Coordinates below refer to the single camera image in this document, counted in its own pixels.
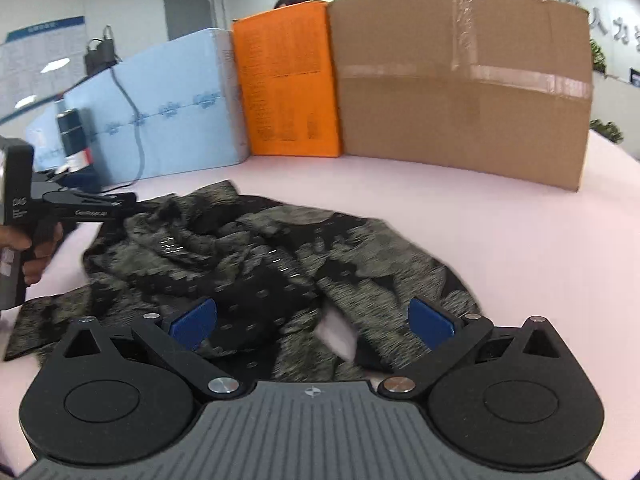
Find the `person's left hand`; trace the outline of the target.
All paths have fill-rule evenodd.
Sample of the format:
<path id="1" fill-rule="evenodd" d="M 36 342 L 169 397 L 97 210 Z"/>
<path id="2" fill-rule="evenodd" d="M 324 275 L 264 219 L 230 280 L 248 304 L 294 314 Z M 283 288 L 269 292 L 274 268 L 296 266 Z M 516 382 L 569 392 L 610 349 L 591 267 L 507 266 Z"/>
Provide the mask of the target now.
<path id="1" fill-rule="evenodd" d="M 46 240 L 34 248 L 32 258 L 23 264 L 24 281 L 27 286 L 41 280 L 42 274 L 47 269 L 63 235 L 61 223 L 57 223 L 50 240 Z M 32 247 L 32 240 L 23 231 L 12 228 L 12 226 L 1 227 L 0 243 L 2 248 L 9 247 L 18 252 L 24 252 Z"/>

